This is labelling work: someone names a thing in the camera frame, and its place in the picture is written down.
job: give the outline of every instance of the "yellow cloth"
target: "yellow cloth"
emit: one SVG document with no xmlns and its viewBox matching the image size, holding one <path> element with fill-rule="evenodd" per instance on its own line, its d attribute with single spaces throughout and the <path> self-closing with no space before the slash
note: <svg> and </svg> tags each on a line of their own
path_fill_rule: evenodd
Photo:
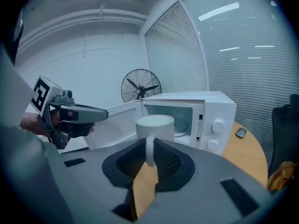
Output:
<svg viewBox="0 0 299 224">
<path fill-rule="evenodd" d="M 298 165 L 293 163 L 292 161 L 282 162 L 276 172 L 269 177 L 267 189 L 269 191 L 281 190 L 289 183 L 290 180 L 292 180 L 292 176 L 295 173 L 297 167 Z"/>
</svg>

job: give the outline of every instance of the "window blinds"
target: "window blinds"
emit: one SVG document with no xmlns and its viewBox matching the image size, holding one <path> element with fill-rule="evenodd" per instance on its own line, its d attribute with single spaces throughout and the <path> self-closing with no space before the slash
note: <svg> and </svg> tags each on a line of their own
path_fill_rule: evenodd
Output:
<svg viewBox="0 0 299 224">
<path fill-rule="evenodd" d="M 271 0 L 183 0 L 194 20 L 210 90 L 237 103 L 235 120 L 249 129 L 271 163 L 271 112 L 299 93 L 299 57 L 291 31 Z"/>
<path fill-rule="evenodd" d="M 206 91 L 206 73 L 197 34 L 180 3 L 145 36 L 151 71 L 162 92 Z"/>
</svg>

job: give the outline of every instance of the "white mug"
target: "white mug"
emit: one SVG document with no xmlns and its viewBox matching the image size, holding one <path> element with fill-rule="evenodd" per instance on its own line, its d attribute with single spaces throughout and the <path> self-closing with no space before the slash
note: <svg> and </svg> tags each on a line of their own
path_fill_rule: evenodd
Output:
<svg viewBox="0 0 299 224">
<path fill-rule="evenodd" d="M 146 163 L 154 167 L 154 139 L 174 141 L 174 118 L 168 115 L 149 115 L 136 121 L 138 139 L 146 139 Z"/>
</svg>

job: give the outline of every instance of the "fan blade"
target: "fan blade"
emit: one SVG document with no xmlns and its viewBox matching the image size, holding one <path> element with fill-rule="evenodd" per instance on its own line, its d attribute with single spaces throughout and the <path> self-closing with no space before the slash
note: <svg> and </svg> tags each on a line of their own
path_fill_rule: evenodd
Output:
<svg viewBox="0 0 299 224">
<path fill-rule="evenodd" d="M 130 79 L 127 78 L 127 81 L 129 81 L 129 83 L 135 88 L 138 89 L 137 85 L 135 85 L 135 83 L 133 81 L 131 81 Z"/>
<path fill-rule="evenodd" d="M 154 85 L 154 86 L 145 88 L 144 91 L 150 91 L 150 90 L 153 90 L 154 88 L 157 88 L 158 86 L 159 86 L 159 85 Z"/>
</svg>

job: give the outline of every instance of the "electric fan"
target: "electric fan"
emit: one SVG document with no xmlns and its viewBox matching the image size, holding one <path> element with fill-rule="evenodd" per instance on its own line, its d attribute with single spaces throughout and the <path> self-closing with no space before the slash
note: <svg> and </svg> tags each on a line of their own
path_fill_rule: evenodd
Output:
<svg viewBox="0 0 299 224">
<path fill-rule="evenodd" d="M 121 84 L 121 96 L 125 103 L 161 93 L 160 81 L 154 73 L 145 69 L 131 71 Z"/>
</svg>

